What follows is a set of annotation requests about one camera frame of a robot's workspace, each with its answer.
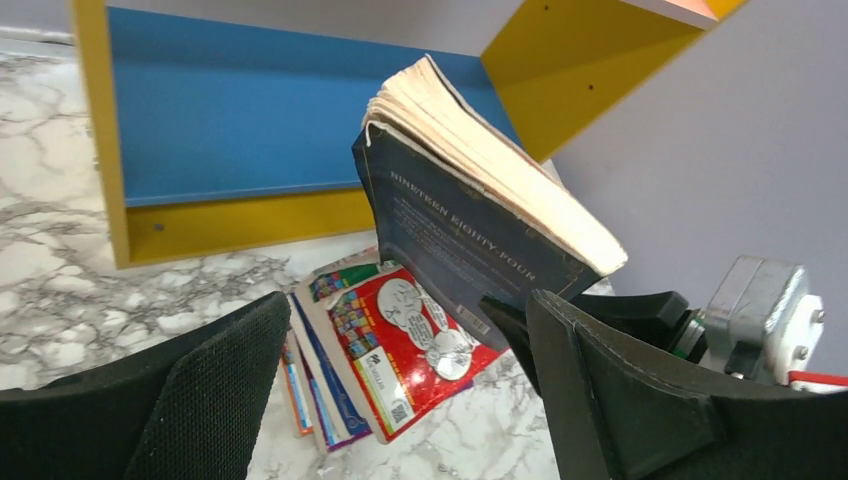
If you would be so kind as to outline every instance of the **red book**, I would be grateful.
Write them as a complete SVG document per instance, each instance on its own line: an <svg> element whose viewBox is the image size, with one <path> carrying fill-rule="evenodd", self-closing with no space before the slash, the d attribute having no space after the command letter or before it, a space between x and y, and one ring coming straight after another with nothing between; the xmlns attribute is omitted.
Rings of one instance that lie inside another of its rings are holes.
<svg viewBox="0 0 848 480"><path fill-rule="evenodd" d="M295 297L359 414L382 443L467 386L498 353L449 317L405 269L318 298L313 276Z"/></svg>

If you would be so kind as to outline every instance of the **book stack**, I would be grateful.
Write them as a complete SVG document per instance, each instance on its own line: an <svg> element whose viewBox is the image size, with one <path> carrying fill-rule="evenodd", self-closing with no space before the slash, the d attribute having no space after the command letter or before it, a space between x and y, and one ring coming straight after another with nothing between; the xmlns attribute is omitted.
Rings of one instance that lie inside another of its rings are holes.
<svg viewBox="0 0 848 480"><path fill-rule="evenodd" d="M280 380L300 436L332 452L389 443L469 388L498 352L480 344L377 249L322 267L289 294Z"/></svg>

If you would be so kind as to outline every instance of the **gray marble veining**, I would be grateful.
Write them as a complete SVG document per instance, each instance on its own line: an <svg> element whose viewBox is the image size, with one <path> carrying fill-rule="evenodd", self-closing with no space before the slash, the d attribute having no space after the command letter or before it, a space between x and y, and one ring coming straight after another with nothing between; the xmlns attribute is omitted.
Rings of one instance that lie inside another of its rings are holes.
<svg viewBox="0 0 848 480"><path fill-rule="evenodd" d="M79 75L72 59L0 53L0 389L117 360L375 242L369 232L115 270ZM557 478L542 402L509 354L388 446L367 438L321 455L290 412L275 385L248 478Z"/></svg>

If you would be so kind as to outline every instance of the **multicolored book cover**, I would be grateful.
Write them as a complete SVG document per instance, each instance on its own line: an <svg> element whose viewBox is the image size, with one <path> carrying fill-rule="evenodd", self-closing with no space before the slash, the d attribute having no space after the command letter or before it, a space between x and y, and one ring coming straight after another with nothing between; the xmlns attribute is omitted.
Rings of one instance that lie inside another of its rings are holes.
<svg viewBox="0 0 848 480"><path fill-rule="evenodd" d="M332 366L328 383L334 376L353 411L388 443L467 388L499 354L466 332L407 270L348 268L337 273L344 271L350 286L324 288L334 278L324 271L295 289L294 304L309 325L303 336Z"/></svg>
<svg viewBox="0 0 848 480"><path fill-rule="evenodd" d="M317 373L320 373L323 381L326 382L327 389L321 389L321 393L324 394L322 397L325 405L330 403L334 404L334 407L338 409L338 412L344 422L342 428L336 429L341 434L340 438L344 439L344 437L348 436L344 435L344 431L346 431L350 437L358 437L361 434L370 433L368 423L356 411L356 407L353 406L350 396L339 380L338 375L336 375L333 365L327 357L327 353L321 346L321 342L318 341L318 337L315 335L315 331L312 329L312 325L310 324L310 319L303 314L303 311L300 309L297 302L293 301L292 304L292 309L296 309L299 313L296 321L302 322L303 331L306 332L305 339L302 341L301 345L305 345L306 342L308 342L307 348L311 347L318 359L317 365L314 363L308 365L309 369L311 370L313 377Z"/></svg>

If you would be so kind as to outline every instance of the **screw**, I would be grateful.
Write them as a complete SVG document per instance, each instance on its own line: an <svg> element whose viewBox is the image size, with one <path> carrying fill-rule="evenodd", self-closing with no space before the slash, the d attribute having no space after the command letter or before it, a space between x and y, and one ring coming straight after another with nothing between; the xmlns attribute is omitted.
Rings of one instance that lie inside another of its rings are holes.
<svg viewBox="0 0 848 480"><path fill-rule="evenodd" d="M795 348L795 358L798 360L806 360L808 355L810 355L809 348L804 346L798 346Z"/></svg>

